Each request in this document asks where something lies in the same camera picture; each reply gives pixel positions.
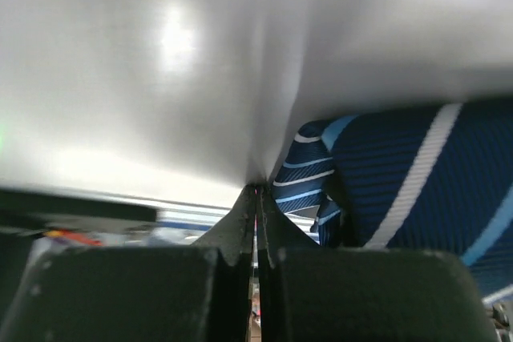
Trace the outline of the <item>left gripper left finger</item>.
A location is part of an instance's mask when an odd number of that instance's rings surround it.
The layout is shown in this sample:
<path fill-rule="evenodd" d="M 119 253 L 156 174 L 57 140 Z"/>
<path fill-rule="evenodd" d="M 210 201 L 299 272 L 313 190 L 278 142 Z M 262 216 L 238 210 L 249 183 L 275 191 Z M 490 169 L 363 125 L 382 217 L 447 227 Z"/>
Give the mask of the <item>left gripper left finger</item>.
<path fill-rule="evenodd" d="M 246 340 L 256 200 L 245 187 L 190 245 L 42 255 L 3 319 L 2 340 Z"/>

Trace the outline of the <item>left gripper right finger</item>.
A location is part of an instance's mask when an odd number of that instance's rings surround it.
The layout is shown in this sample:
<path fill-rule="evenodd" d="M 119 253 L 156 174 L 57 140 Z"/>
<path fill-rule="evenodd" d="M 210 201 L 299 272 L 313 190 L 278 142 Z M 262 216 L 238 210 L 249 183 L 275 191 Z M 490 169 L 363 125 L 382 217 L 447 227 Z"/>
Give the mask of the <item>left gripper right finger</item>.
<path fill-rule="evenodd" d="M 265 341 L 493 341 L 475 282 L 440 251 L 319 246 L 256 189 Z"/>

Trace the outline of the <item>navy blue striped tie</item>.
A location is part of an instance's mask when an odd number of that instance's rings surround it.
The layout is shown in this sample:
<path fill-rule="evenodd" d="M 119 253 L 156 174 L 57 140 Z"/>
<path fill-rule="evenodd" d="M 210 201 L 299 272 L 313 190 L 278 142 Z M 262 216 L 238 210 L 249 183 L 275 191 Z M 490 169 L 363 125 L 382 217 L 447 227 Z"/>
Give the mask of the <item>navy blue striped tie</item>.
<path fill-rule="evenodd" d="M 347 115 L 296 133 L 271 191 L 315 209 L 324 247 L 455 254 L 485 301 L 512 296 L 512 101 Z"/>

